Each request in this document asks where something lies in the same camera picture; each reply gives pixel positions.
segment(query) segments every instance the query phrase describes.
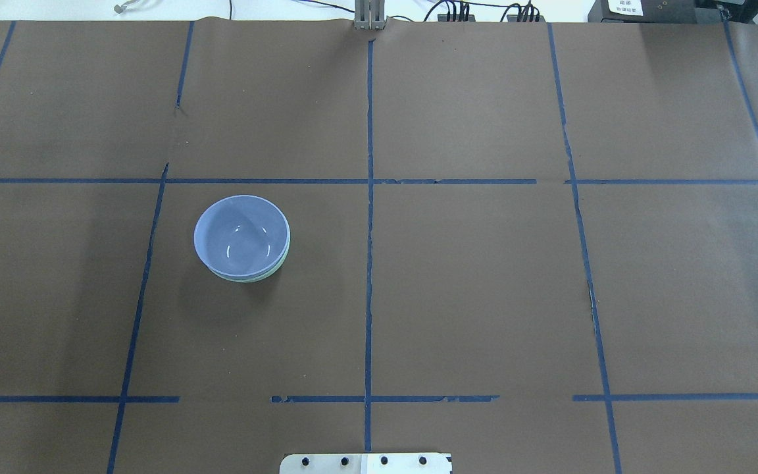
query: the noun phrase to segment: bowl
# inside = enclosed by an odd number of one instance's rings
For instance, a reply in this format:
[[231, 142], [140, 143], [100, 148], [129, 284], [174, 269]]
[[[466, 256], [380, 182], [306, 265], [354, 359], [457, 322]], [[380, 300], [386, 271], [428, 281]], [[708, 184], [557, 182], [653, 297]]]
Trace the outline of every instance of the bowl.
[[258, 196], [226, 197], [208, 207], [195, 225], [198, 258], [231, 282], [271, 276], [286, 260], [290, 243], [285, 214]]

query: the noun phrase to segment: white label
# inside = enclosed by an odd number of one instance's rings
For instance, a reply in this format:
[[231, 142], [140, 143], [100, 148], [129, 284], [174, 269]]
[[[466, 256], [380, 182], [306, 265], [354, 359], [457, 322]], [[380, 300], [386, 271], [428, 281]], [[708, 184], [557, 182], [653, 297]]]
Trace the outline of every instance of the white label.
[[607, 0], [607, 6], [611, 12], [620, 15], [643, 15], [642, 0]]

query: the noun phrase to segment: black cable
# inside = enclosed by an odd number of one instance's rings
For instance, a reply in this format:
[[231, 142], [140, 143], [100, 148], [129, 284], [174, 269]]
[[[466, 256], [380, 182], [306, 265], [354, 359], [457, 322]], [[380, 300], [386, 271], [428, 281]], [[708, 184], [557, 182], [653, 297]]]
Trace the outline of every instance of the black cable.
[[434, 12], [434, 9], [438, 8], [440, 3], [446, 3], [446, 17], [449, 18], [449, 5], [451, 4], [452, 8], [455, 8], [455, 3], [451, 2], [451, 0], [440, 0], [440, 2], [434, 3], [434, 5], [432, 5], [432, 8], [429, 9], [429, 12], [426, 13], [426, 17], [423, 18], [423, 21], [429, 21], [429, 16], [432, 12]]
[[341, 5], [335, 5], [333, 3], [318, 2], [318, 0], [292, 0], [292, 2], [316, 3], [318, 5], [324, 5], [325, 7], [331, 7], [333, 9], [339, 9], [339, 10], [343, 10], [345, 12], [355, 13], [355, 10], [350, 10], [350, 9], [348, 9], [346, 7], [341, 6]]
[[530, 23], [534, 21], [534, 10], [538, 12], [538, 15], [540, 14], [540, 10], [536, 9], [534, 4], [532, 3], [532, 0], [528, 0], [528, 3], [526, 3], [526, 6], [522, 9], [520, 18], [517, 18], [517, 21], [521, 21], [524, 23]]
[[502, 13], [502, 18], [499, 19], [499, 23], [505, 21], [505, 18], [508, 17], [508, 12], [511, 11], [511, 9], [516, 8], [517, 9], [517, 15], [522, 13], [522, 5], [518, 3], [511, 3], [511, 5], [508, 5], [508, 8], [505, 9], [505, 12]]

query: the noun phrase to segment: wire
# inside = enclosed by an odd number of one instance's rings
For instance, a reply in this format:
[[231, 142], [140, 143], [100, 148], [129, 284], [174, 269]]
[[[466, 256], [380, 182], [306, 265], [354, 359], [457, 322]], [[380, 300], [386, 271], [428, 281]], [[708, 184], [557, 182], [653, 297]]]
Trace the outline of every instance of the wire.
[[432, 5], [432, 8], [429, 9], [429, 12], [426, 13], [426, 17], [423, 18], [423, 21], [429, 21], [429, 16], [432, 12], [434, 12], [434, 9], [438, 8], [438, 5], [440, 5], [440, 3], [446, 4], [446, 17], [449, 17], [449, 6], [451, 4], [452, 8], [455, 8], [455, 3], [452, 2], [452, 0], [440, 0], [440, 2], [434, 3], [434, 5]]
[[511, 3], [511, 5], [508, 6], [507, 9], [505, 9], [505, 12], [502, 13], [502, 18], [499, 19], [499, 23], [505, 21], [505, 18], [508, 16], [508, 12], [511, 11], [513, 8], [517, 8], [517, 15], [522, 13], [522, 5], [518, 3]]
[[333, 8], [333, 9], [343, 10], [345, 12], [355, 13], [355, 10], [350, 10], [350, 9], [348, 9], [346, 7], [341, 6], [341, 5], [335, 5], [334, 3], [318, 2], [318, 0], [292, 0], [292, 2], [316, 3], [318, 5], [324, 5], [325, 7], [330, 7], [330, 8]]

